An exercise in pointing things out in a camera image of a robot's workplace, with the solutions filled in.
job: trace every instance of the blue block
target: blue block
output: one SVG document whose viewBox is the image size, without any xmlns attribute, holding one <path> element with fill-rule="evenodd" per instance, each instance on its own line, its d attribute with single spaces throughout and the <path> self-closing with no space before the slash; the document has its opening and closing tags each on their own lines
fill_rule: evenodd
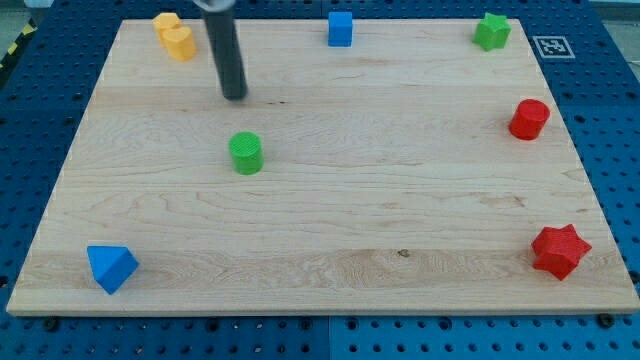
<svg viewBox="0 0 640 360">
<path fill-rule="evenodd" d="M 353 38 L 353 16 L 351 12 L 329 13 L 329 46 L 351 46 Z"/>
<path fill-rule="evenodd" d="M 113 294 L 138 268 L 138 261 L 124 246 L 87 246 L 93 278 Z"/>
</svg>

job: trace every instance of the green cylinder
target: green cylinder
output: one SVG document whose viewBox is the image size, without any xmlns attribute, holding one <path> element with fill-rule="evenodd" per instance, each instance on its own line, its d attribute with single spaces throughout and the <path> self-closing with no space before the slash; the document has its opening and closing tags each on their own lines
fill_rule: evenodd
<svg viewBox="0 0 640 360">
<path fill-rule="evenodd" d="M 229 152 L 233 168 L 242 175 L 255 174 L 262 169 L 262 145 L 258 135 L 245 131 L 239 132 L 229 140 Z"/>
</svg>

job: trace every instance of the orange block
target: orange block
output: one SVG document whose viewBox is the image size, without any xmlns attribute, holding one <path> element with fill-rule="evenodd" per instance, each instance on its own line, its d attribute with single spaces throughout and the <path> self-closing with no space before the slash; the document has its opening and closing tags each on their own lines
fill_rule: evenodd
<svg viewBox="0 0 640 360">
<path fill-rule="evenodd" d="M 196 42 L 189 27 L 165 30 L 162 39 L 169 55 L 176 60 L 187 61 L 196 55 Z"/>
<path fill-rule="evenodd" d="M 164 47 L 167 46 L 164 43 L 164 39 L 162 38 L 162 33 L 164 33 L 165 30 L 177 29 L 182 26 L 180 18 L 176 13 L 160 13 L 151 22 L 153 23 L 153 27 L 156 28 L 156 33 L 158 34 L 160 44 L 162 44 L 162 46 Z"/>
</svg>

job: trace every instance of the plastic block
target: plastic block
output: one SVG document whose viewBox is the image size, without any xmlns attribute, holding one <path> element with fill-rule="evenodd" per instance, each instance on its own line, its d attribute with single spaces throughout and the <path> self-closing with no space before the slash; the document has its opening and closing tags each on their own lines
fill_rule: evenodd
<svg viewBox="0 0 640 360">
<path fill-rule="evenodd" d="M 551 116 L 551 112 L 542 101 L 523 100 L 511 119 L 509 131 L 518 139 L 533 140 L 540 135 L 549 116 Z"/>
<path fill-rule="evenodd" d="M 166 47 L 164 37 L 162 34 L 165 30 L 169 29 L 177 29 L 182 26 L 180 22 L 180 18 L 176 13 L 160 13 L 153 20 L 153 27 L 156 29 L 156 33 L 158 34 L 158 40 L 160 40 L 160 44 Z"/>
<path fill-rule="evenodd" d="M 329 13 L 329 46 L 349 47 L 353 38 L 353 16 L 351 12 Z"/>
<path fill-rule="evenodd" d="M 182 26 L 162 33 L 164 45 L 172 58 L 187 61 L 196 55 L 196 42 L 191 28 Z"/>
<path fill-rule="evenodd" d="M 255 174 L 264 163 L 260 138 L 251 132 L 240 132 L 229 140 L 233 168 L 243 175 Z"/>
<path fill-rule="evenodd" d="M 536 253 L 534 269 L 546 270 L 558 280 L 564 280 L 591 250 L 591 245 L 580 238 L 571 224 L 561 229 L 545 227 L 531 247 Z"/>
<path fill-rule="evenodd" d="M 87 254 L 93 278 L 109 295 L 138 268 L 138 261 L 124 246 L 88 246 Z"/>
<path fill-rule="evenodd" d="M 473 42 L 482 46 L 485 51 L 502 49 L 507 44 L 511 26 L 504 15 L 485 13 L 473 36 Z"/>
</svg>

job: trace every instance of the wooden board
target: wooden board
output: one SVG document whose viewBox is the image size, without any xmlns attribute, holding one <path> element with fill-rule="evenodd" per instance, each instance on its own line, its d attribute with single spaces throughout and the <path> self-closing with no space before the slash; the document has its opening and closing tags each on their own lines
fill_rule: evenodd
<svg viewBox="0 0 640 360">
<path fill-rule="evenodd" d="M 222 98 L 204 27 L 186 63 L 125 21 L 12 294 L 14 315 L 574 314 L 638 296 L 518 21 L 238 21 L 250 86 Z M 526 97 L 552 117 L 507 125 Z M 231 169 L 250 130 L 265 167 Z M 544 226 L 593 245 L 565 281 L 532 268 Z M 113 296 L 86 246 L 141 263 Z"/>
</svg>

